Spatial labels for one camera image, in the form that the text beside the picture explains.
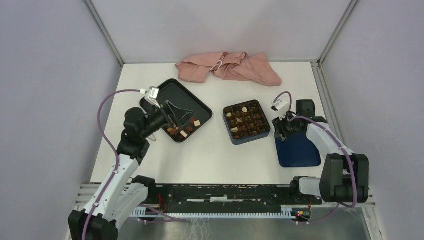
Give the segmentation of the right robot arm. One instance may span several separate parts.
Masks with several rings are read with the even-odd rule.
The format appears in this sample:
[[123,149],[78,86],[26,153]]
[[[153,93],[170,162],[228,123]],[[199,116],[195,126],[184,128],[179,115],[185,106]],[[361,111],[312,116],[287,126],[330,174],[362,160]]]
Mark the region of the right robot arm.
[[320,177],[296,176],[289,189],[289,199],[302,204],[309,196],[326,203],[340,203],[353,208],[369,198],[369,159],[349,149],[333,133],[327,120],[316,116],[313,100],[297,101],[296,112],[291,101],[277,99],[272,120],[279,165],[283,168],[308,168],[323,165]]

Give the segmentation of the blue box lid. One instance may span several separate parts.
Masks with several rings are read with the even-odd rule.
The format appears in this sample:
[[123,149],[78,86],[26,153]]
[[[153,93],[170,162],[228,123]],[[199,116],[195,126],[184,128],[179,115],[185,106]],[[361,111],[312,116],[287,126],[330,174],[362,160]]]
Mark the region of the blue box lid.
[[301,133],[290,138],[275,139],[279,165],[283,168],[318,167],[322,163],[317,147]]

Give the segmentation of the pink silicone tongs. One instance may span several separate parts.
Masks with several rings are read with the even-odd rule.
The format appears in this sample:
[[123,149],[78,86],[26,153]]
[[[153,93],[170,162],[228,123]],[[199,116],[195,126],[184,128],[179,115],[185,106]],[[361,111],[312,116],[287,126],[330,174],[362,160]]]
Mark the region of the pink silicone tongs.
[[147,139],[147,140],[150,140],[150,141],[152,141],[152,142],[156,142],[156,141],[157,141],[157,138],[156,138],[156,136],[155,136],[154,134],[151,134],[151,135],[150,135],[150,136],[148,136],[146,139]]

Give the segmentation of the blue chocolate box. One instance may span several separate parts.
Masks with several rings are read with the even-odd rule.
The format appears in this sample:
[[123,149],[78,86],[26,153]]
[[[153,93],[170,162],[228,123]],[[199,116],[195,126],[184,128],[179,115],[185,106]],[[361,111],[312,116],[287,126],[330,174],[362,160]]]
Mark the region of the blue chocolate box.
[[226,106],[222,110],[223,120],[233,145],[239,146],[266,138],[271,126],[258,100]]

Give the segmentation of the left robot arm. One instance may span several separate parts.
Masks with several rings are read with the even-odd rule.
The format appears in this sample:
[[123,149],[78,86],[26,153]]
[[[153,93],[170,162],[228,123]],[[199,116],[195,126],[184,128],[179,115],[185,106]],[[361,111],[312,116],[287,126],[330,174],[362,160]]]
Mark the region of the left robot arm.
[[68,217],[73,240],[116,240],[124,222],[142,202],[153,203],[157,198],[155,180],[132,175],[141,165],[150,147],[148,137],[163,127],[183,127],[195,115],[170,101],[159,105],[146,115],[139,107],[125,113],[124,130],[114,150],[115,164],[106,179],[81,211],[73,210]]

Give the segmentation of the black chocolate tray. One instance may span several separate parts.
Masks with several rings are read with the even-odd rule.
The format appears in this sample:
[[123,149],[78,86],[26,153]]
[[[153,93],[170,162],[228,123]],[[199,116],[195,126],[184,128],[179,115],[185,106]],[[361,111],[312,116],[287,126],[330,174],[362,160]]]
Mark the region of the black chocolate tray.
[[[186,124],[176,124],[175,128],[168,126],[161,128],[174,142],[185,142],[212,118],[212,110],[178,80],[173,78],[168,79],[156,88],[159,88],[158,103],[162,104],[168,100],[181,109],[195,112],[195,116]],[[144,97],[140,100],[140,107],[146,113],[144,121],[145,128],[142,130],[141,136],[147,138],[157,132],[156,120],[159,116],[159,109],[157,106],[148,103]],[[200,121],[201,125],[196,127],[194,125],[195,121]]]

